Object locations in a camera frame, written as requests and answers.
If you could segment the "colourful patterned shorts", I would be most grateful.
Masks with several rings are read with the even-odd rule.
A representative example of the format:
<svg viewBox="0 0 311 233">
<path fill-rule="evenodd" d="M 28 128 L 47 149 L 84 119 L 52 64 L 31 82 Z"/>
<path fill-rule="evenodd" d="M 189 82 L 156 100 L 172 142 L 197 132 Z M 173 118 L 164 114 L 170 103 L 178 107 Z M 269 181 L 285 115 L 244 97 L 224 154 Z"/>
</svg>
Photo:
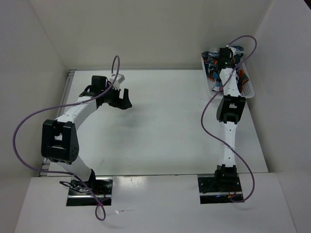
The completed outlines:
<svg viewBox="0 0 311 233">
<path fill-rule="evenodd" d="M 244 55 L 244 48 L 241 46 L 226 46 L 217 51 L 205 51 L 202 59 L 206 75 L 214 81 L 212 91 L 218 92 L 222 88 L 220 72 L 222 68 L 234 68 Z"/>
</svg>

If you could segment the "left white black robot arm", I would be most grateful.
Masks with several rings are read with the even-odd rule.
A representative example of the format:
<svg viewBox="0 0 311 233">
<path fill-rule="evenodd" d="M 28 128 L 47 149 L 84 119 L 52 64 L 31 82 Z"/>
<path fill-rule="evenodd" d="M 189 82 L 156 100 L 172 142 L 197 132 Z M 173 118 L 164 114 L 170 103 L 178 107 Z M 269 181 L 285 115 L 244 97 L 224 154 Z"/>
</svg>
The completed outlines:
<svg viewBox="0 0 311 233">
<path fill-rule="evenodd" d="M 103 183 L 96 179 L 94 170 L 89 168 L 79 156 L 77 131 L 82 123 L 100 106 L 126 110 L 132 107 L 129 90 L 121 90 L 125 80 L 122 74 L 92 76 L 91 84 L 79 95 L 77 104 L 55 120 L 46 120 L 42 127 L 41 154 L 53 163 L 59 164 L 74 177 L 69 187 L 77 192 L 91 194 L 103 188 Z"/>
</svg>

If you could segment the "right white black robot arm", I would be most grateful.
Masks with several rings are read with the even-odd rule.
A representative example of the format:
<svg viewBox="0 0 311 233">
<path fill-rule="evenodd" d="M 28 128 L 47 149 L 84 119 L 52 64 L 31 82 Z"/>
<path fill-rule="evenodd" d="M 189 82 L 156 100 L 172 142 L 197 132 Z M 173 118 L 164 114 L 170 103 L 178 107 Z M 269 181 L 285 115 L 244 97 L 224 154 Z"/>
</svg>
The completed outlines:
<svg viewBox="0 0 311 233">
<path fill-rule="evenodd" d="M 232 49 L 220 48 L 216 69 L 222 82 L 223 98 L 218 106 L 216 118 L 224 127 L 224 155 L 220 159 L 213 179 L 214 187 L 220 191 L 233 191 L 238 182 L 235 142 L 236 129 L 242 117 L 246 100 L 238 90 L 236 68 Z"/>
</svg>

